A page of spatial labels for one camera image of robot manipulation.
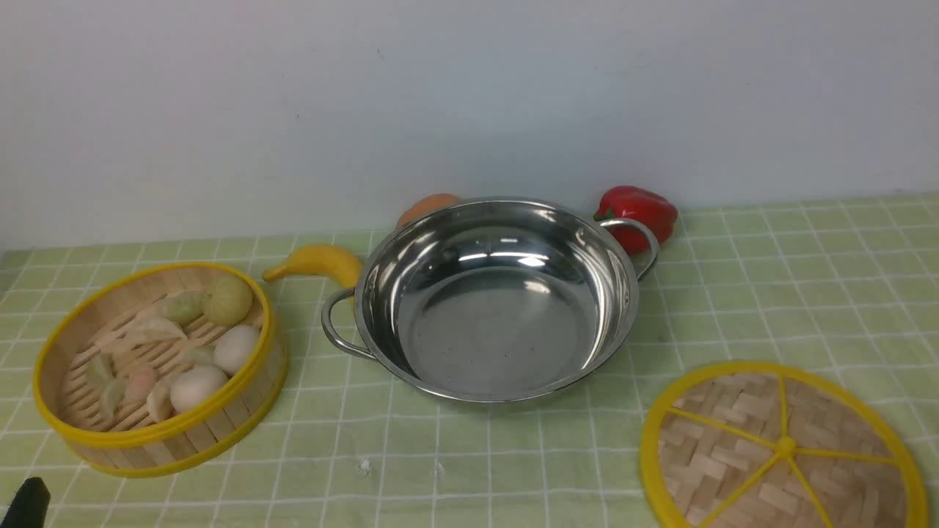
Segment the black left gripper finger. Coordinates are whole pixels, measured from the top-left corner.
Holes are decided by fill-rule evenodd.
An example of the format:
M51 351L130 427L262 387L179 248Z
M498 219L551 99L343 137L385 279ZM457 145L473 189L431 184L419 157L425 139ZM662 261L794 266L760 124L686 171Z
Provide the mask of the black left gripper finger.
M1 527L43 528L50 502L51 494L43 478L27 478L10 502Z

